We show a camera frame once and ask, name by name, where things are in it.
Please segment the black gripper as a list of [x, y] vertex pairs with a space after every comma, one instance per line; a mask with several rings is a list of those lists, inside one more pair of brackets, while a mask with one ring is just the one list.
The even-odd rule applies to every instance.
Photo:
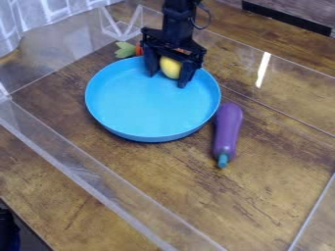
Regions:
[[175, 37], [166, 38], [162, 29], [144, 27], [142, 33], [144, 62], [150, 76], [154, 76], [160, 69], [160, 57], [171, 57], [182, 61], [178, 87], [184, 88], [195, 72], [202, 68], [207, 49], [194, 41], [192, 37], [182, 41]]

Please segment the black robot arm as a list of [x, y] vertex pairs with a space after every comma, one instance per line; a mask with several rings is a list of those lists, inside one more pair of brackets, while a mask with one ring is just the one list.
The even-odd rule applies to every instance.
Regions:
[[163, 5], [163, 27], [142, 28], [144, 63], [150, 76], [163, 68], [160, 59], [168, 57], [180, 63], [178, 87], [183, 88], [202, 68], [207, 49], [192, 38], [196, 8], [202, 0], [166, 0]]

